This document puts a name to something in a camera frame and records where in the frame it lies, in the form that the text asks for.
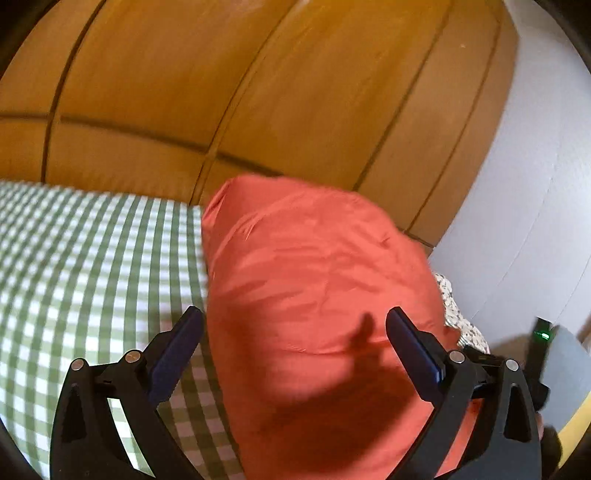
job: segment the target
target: yellow fabric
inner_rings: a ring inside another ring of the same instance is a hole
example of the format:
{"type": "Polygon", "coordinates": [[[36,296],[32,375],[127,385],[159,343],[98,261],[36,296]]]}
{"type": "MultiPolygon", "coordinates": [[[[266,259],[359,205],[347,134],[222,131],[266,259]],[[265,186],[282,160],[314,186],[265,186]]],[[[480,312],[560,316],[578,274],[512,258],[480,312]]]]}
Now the yellow fabric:
{"type": "Polygon", "coordinates": [[[574,452],[587,428],[589,428],[589,424],[591,424],[591,393],[587,395],[579,409],[558,433],[558,438],[562,443],[562,457],[560,458],[559,467],[562,467],[570,454],[574,452]]]}

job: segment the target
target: green light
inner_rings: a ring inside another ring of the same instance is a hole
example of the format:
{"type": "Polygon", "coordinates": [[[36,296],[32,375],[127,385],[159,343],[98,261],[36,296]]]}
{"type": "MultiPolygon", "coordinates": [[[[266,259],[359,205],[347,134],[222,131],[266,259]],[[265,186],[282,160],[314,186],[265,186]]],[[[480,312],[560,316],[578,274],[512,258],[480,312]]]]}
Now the green light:
{"type": "Polygon", "coordinates": [[[550,340],[550,334],[546,332],[536,332],[536,335],[541,336],[544,340],[550,340]]]}

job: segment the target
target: metal screw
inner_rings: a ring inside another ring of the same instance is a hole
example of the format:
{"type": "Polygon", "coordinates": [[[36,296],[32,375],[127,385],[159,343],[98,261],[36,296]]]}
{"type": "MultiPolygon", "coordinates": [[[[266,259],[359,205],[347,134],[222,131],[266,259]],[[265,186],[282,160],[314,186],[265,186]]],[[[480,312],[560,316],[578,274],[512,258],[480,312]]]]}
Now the metal screw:
{"type": "Polygon", "coordinates": [[[129,364],[137,362],[140,358],[142,358],[142,353],[138,350],[130,350],[125,354],[125,361],[129,364]]]}
{"type": "Polygon", "coordinates": [[[82,358],[77,358],[72,362],[72,370],[79,370],[84,366],[84,360],[82,358]]]}
{"type": "Polygon", "coordinates": [[[519,364],[512,358],[509,358],[509,360],[505,362],[505,365],[512,372],[517,372],[519,370],[519,364]]]}
{"type": "Polygon", "coordinates": [[[458,350],[452,350],[449,352],[449,359],[455,364],[462,364],[464,363],[466,357],[462,352],[459,352],[458,350]]]}

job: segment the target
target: green checkered bedsheet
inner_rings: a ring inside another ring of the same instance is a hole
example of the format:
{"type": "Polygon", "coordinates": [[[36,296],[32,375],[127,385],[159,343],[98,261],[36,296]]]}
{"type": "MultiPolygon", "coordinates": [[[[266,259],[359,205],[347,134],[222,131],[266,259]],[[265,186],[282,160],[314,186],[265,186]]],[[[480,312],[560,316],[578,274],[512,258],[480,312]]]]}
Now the green checkered bedsheet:
{"type": "MultiPolygon", "coordinates": [[[[187,306],[204,308],[200,233],[198,207],[0,181],[0,417],[44,478],[72,359],[115,362],[187,306]]],[[[149,473],[121,405],[112,411],[132,464],[149,473]]],[[[207,339],[158,411],[205,478],[244,478],[207,339]]]]}

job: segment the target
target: red fabric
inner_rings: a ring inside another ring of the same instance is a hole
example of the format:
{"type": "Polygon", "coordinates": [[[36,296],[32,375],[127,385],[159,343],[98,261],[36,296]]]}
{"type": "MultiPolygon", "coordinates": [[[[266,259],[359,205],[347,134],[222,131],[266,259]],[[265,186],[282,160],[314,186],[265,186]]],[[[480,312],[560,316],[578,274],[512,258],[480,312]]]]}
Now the red fabric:
{"type": "Polygon", "coordinates": [[[386,313],[401,306],[447,349],[458,339],[421,247],[359,195],[285,178],[227,182],[202,229],[207,328],[246,477],[385,479],[432,410],[386,313]]]}

